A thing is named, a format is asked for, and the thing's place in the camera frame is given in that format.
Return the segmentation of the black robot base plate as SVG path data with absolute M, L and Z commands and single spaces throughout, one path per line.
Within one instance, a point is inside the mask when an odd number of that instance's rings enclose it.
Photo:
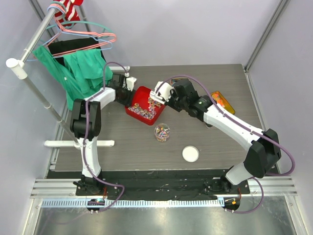
M 215 195 L 235 195 L 266 191 L 263 179 L 244 180 L 237 186 L 227 185 L 225 169 L 103 171 L 100 178 L 88 179 L 78 171 L 49 171 L 48 179 L 69 179 L 76 195 L 104 194 L 110 199 L 122 194 L 123 200 L 186 200 Z

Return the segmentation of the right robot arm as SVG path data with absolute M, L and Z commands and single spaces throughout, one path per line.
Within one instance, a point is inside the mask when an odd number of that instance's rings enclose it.
M 243 162 L 231 167 L 221 180 L 221 188 L 233 193 L 239 183 L 251 177 L 263 178 L 280 160 L 281 151 L 275 145 L 278 135 L 272 129 L 263 131 L 237 118 L 208 95 L 200 96 L 187 79 L 179 80 L 174 86 L 165 83 L 159 94 L 164 103 L 180 112 L 197 118 L 206 125 L 214 126 L 234 139 L 245 151 Z

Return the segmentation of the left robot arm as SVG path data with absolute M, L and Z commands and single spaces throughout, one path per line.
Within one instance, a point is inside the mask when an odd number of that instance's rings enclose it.
M 101 110 L 115 101 L 125 107 L 130 106 L 136 81 L 134 77 L 115 73 L 106 87 L 73 102 L 70 130 L 81 150 L 82 182 L 88 182 L 87 189 L 93 195 L 100 195 L 104 189 L 104 183 L 97 179 L 102 172 L 97 149 L 97 139 L 102 127 Z

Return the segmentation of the silver metal scoop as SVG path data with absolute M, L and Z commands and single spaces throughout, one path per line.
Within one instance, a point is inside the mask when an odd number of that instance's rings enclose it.
M 153 100 L 153 101 L 156 101 L 160 104 L 165 104 L 165 99 L 159 95 L 157 95 L 154 91 L 151 91 L 150 92 L 150 98 Z

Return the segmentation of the red square candy box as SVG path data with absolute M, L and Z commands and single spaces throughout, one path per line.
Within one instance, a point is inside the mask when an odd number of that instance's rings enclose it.
M 151 126 L 159 118 L 165 105 L 150 98 L 151 89 L 141 86 L 134 94 L 130 107 L 125 107 L 129 116 Z

